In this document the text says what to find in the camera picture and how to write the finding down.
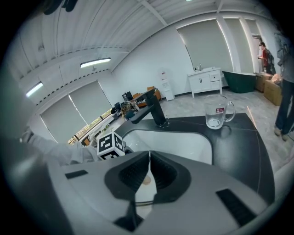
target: white cabinet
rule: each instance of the white cabinet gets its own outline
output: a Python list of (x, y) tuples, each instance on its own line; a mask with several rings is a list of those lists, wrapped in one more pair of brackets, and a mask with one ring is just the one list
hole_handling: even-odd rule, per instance
[(188, 74), (188, 79), (190, 82), (193, 98), (195, 93), (210, 90), (220, 90), (220, 93), (222, 93), (220, 68), (213, 67)]
[(200, 80), (201, 80), (201, 90), (202, 91), (211, 89), (210, 76), (209, 75), (206, 74), (206, 75), (201, 76)]

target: cabinet door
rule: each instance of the cabinet door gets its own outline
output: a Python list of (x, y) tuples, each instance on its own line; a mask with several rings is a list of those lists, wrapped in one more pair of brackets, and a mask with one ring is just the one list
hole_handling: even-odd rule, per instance
[(201, 82), (199, 77), (190, 78), (191, 90), (193, 93), (200, 92), (202, 90)]
[(210, 76), (209, 75), (202, 76), (200, 81), (201, 81), (201, 90), (209, 90), (209, 89), (211, 89)]

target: white sleeve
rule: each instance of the white sleeve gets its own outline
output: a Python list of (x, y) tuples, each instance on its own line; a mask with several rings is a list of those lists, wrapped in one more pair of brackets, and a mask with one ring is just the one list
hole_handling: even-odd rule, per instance
[(60, 165), (97, 161), (96, 149), (92, 146), (84, 147), (80, 142), (74, 145), (58, 144), (34, 134), (28, 142), (42, 153), (56, 157)]

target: jeans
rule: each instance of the jeans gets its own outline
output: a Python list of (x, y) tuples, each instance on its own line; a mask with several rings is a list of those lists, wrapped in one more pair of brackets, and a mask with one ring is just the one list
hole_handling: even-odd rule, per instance
[(282, 87), (282, 103), (277, 113), (276, 127), (279, 128), (282, 134), (288, 134), (294, 123), (294, 105), (292, 106), (289, 115), (288, 108), (290, 105), (291, 97), (294, 96), (294, 83), (283, 80)]

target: white sink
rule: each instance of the white sink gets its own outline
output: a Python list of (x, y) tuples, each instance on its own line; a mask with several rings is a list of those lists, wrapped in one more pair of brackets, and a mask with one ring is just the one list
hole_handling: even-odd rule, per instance
[[(123, 140), (133, 151), (162, 151), (212, 164), (211, 144), (204, 136), (197, 133), (133, 130)], [(150, 165), (147, 176), (150, 177), (151, 182), (147, 185), (141, 184), (135, 195), (136, 212), (144, 219), (151, 212), (150, 202), (157, 193)]]
[(123, 140), (133, 151), (161, 151), (212, 164), (212, 148), (197, 133), (133, 130)]

